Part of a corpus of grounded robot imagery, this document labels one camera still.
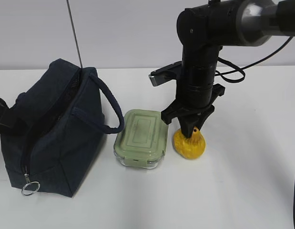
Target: yellow toy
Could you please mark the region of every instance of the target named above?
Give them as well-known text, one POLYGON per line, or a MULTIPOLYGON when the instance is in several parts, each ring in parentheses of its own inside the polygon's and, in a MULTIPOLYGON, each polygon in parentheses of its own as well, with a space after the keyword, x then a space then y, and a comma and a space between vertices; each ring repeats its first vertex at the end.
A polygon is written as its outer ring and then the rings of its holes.
POLYGON ((186 159, 197 159, 205 150, 205 140, 197 127, 194 128, 192 137, 186 138, 181 129, 174 134, 175 150, 186 159))

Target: zipper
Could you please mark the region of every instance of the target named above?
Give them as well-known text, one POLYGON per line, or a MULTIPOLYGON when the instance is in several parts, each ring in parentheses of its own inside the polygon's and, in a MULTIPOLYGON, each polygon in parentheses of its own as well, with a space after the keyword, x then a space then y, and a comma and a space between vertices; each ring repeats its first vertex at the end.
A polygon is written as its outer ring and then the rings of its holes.
POLYGON ((20 168, 22 174, 25 176, 26 181, 29 180, 30 175, 30 162, 31 162, 31 153, 38 142, 38 140, 45 136, 53 127, 59 122, 67 108, 69 107, 72 100, 75 98, 81 85, 81 69, 79 73, 69 82, 65 91, 61 94, 57 102, 52 106, 47 113, 42 116, 29 130, 26 138, 26 143, 22 150, 20 168))

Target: navy blue bag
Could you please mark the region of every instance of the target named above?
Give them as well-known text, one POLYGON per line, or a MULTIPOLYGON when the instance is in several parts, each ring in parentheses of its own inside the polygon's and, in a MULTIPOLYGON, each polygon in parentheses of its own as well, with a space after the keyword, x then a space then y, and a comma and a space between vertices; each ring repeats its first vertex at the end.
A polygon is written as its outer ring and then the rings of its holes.
POLYGON ((0 138, 12 187, 24 195, 48 192, 72 197, 98 153, 103 134, 124 128, 122 111, 95 68, 62 59, 9 109, 0 99, 0 138), (120 125, 104 125, 100 90, 120 125))

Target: plastic lid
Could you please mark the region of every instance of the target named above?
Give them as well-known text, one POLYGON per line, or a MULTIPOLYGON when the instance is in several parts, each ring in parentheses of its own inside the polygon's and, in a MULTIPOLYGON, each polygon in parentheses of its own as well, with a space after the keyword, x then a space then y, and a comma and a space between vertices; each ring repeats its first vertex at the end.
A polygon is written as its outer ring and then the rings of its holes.
POLYGON ((157 111, 130 110, 125 129, 117 135, 117 157, 144 163, 157 162, 165 154, 168 126, 157 111))

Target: bag handle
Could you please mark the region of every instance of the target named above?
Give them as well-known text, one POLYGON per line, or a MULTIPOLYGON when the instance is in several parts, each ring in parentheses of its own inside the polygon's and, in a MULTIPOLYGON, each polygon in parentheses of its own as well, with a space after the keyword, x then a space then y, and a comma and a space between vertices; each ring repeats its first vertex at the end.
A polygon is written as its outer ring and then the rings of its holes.
POLYGON ((92 126, 93 128, 97 130, 101 130, 104 134, 117 134, 121 132, 124 129, 124 117, 122 110, 111 93, 110 89, 107 87, 107 85, 98 77, 91 77, 91 79, 98 85, 100 90, 103 92, 103 94, 106 96, 107 100, 109 101, 110 105, 112 106, 113 110, 117 114, 119 118, 120 125, 117 128, 112 128, 107 125, 104 125, 102 122, 97 120, 95 117, 87 114, 85 111, 83 111, 80 108, 73 108, 72 114, 76 116, 77 118, 81 119, 83 122, 87 123, 88 125, 92 126))
POLYGON ((0 134, 21 135, 27 125, 0 98, 0 134))

